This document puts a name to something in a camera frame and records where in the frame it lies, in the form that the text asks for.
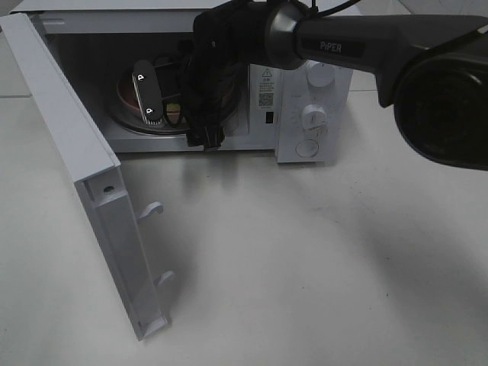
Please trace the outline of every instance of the white microwave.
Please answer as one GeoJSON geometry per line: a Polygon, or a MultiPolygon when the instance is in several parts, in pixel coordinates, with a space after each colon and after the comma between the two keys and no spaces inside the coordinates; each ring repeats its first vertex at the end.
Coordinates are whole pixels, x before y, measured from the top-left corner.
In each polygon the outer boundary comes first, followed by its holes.
{"type": "MultiPolygon", "coordinates": [[[[201,151],[185,129],[145,130],[122,98],[140,59],[191,40],[194,18],[220,0],[25,0],[0,27],[71,175],[138,339],[168,325],[175,276],[149,271],[116,153],[201,151]]],[[[336,5],[318,2],[320,8],[336,5]]],[[[274,150],[277,162],[332,162],[352,70],[307,62],[294,71],[251,65],[223,128],[222,150],[274,150]]]]}

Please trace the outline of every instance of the microwave door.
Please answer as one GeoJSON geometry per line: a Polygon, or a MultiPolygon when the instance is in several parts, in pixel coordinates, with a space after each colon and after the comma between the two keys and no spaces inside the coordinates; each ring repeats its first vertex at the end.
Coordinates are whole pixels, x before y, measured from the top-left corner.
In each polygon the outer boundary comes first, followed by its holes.
{"type": "Polygon", "coordinates": [[[120,162],[25,14],[0,27],[72,179],[138,339],[169,324],[160,292],[173,277],[149,272],[138,223],[159,202],[135,213],[120,162]]]}

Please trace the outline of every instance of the button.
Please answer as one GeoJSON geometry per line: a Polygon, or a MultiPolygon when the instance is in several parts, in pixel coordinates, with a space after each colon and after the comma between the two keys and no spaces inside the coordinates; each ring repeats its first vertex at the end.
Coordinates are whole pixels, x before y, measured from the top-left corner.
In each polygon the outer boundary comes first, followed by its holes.
{"type": "Polygon", "coordinates": [[[275,113],[266,112],[266,124],[273,124],[275,122],[275,113]]]}
{"type": "Polygon", "coordinates": [[[328,116],[326,110],[318,104],[307,105],[300,116],[304,130],[322,127],[327,124],[328,116]]]}
{"type": "Polygon", "coordinates": [[[309,61],[307,63],[307,80],[316,88],[324,88],[331,84],[336,78],[336,71],[334,66],[325,63],[318,63],[317,61],[309,61]]]}
{"type": "Polygon", "coordinates": [[[315,140],[305,140],[297,145],[298,156],[302,158],[313,158],[319,153],[319,143],[315,140]]]}

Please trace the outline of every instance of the black wire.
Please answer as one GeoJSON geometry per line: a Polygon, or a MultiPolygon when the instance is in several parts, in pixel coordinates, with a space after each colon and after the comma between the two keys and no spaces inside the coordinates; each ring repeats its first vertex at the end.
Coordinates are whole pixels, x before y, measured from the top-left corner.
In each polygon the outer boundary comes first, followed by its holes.
{"type": "Polygon", "coordinates": [[[316,0],[312,0],[312,6],[310,7],[310,11],[315,14],[319,12],[319,7],[317,6],[316,0]]]}
{"type": "Polygon", "coordinates": [[[359,3],[361,0],[348,0],[347,2],[338,5],[334,8],[330,8],[329,10],[325,11],[319,11],[318,13],[312,14],[312,18],[323,18],[323,17],[328,17],[329,15],[339,13],[340,11],[343,11],[347,8],[350,8],[351,6],[359,3]]]}

